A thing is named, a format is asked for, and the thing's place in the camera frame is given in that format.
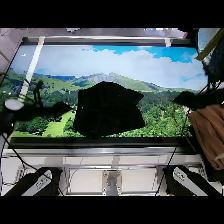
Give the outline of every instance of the brown towel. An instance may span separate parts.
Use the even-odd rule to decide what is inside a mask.
[[[211,105],[189,114],[198,142],[208,161],[216,169],[224,169],[224,159],[215,160],[224,153],[224,108]]]

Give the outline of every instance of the cloud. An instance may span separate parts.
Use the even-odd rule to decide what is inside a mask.
[[[144,48],[115,54],[114,50],[94,51],[92,46],[48,45],[41,51],[35,72],[76,77],[114,72],[161,87],[198,90],[206,85],[207,78],[195,56],[192,62],[182,63],[172,62],[169,57],[154,58],[154,54]]]

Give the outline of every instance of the screen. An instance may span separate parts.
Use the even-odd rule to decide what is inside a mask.
[[[0,87],[5,99],[18,97],[36,46],[21,46]],[[63,101],[72,110],[57,120],[35,117],[17,122],[13,137],[83,137],[72,130],[78,91],[106,81],[144,94],[138,107],[146,126],[109,137],[176,137],[187,108],[173,105],[182,91],[197,92],[207,84],[196,49],[162,46],[44,45],[26,94],[34,99],[39,80],[44,104]]]

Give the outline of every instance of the tape strip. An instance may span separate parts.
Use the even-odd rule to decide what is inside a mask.
[[[31,79],[33,77],[33,73],[34,73],[35,68],[37,66],[37,62],[38,62],[38,59],[39,59],[39,56],[40,56],[41,49],[42,49],[42,47],[44,45],[44,39],[45,39],[45,37],[39,37],[38,45],[37,45],[37,47],[35,49],[35,52],[33,54],[33,58],[32,58],[32,61],[30,63],[30,67],[29,67],[29,69],[27,71],[26,79],[23,82],[23,86],[22,86],[22,89],[20,91],[20,95],[26,96],[26,94],[28,92],[28,89],[29,89],[28,82],[30,83],[31,82]],[[21,98],[19,96],[19,99],[18,100],[20,102],[24,102],[25,98]]]
[[[165,38],[165,44],[166,44],[166,47],[170,47],[171,46],[170,38]]]

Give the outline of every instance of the sky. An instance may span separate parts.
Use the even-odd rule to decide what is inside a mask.
[[[21,46],[11,65],[27,71],[36,46]],[[196,49],[162,46],[44,45],[35,69],[43,75],[111,72],[166,88],[200,90],[207,83]]]

